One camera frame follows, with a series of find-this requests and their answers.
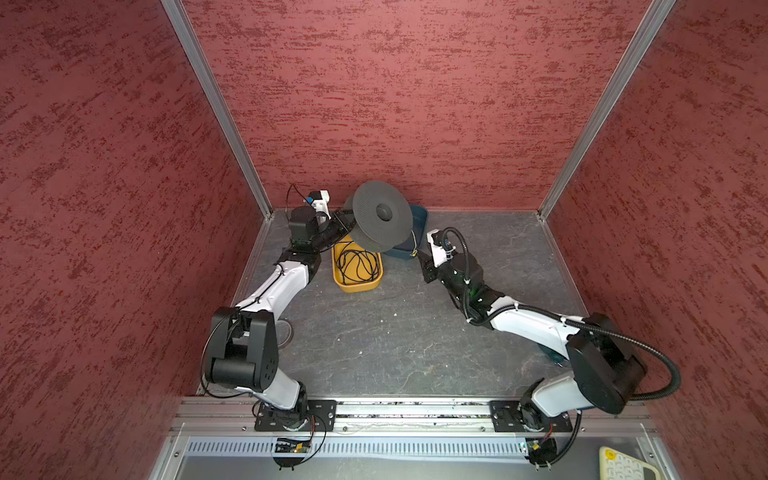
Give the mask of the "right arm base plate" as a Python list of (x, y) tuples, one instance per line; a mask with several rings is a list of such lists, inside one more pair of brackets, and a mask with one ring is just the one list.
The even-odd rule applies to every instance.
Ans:
[(573, 429), (568, 414), (548, 417), (530, 402), (521, 406), (518, 400), (492, 400), (488, 406), (497, 433), (566, 433)]

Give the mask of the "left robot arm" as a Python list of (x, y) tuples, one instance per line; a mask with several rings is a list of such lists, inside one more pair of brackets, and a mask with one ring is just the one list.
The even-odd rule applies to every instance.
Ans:
[(200, 361), (201, 386), (232, 391), (231, 397), (252, 395), (275, 414), (289, 431), (309, 420), (306, 387), (279, 368), (276, 322), (293, 298), (309, 285), (330, 250), (356, 225), (350, 209), (337, 209), (320, 220), (310, 206), (291, 211), (290, 243), (272, 274), (234, 307), (219, 308)]

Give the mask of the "black cable spool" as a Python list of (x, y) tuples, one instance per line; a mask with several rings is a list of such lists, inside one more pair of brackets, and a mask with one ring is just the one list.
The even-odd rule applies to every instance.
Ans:
[(357, 188), (345, 203), (355, 225), (349, 233), (364, 250), (383, 253), (411, 237), (413, 215), (404, 195), (394, 186), (379, 180)]

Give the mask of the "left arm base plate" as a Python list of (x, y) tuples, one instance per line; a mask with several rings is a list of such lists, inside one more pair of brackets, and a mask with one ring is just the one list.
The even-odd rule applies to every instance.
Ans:
[(334, 429), (338, 402), (330, 399), (300, 400), (291, 410), (260, 403), (255, 412), (257, 432), (307, 432), (312, 429), (331, 432)]

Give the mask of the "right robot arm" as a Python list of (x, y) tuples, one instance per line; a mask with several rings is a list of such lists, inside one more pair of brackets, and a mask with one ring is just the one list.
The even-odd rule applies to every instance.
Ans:
[(471, 254), (441, 249), (417, 254), (424, 280), (437, 281), (472, 326), (514, 334), (563, 357), (570, 371), (534, 382), (518, 401), (517, 417), (529, 431), (541, 431), (571, 410), (595, 408), (620, 414), (647, 373), (638, 342), (601, 314), (573, 317), (524, 304), (485, 284)]

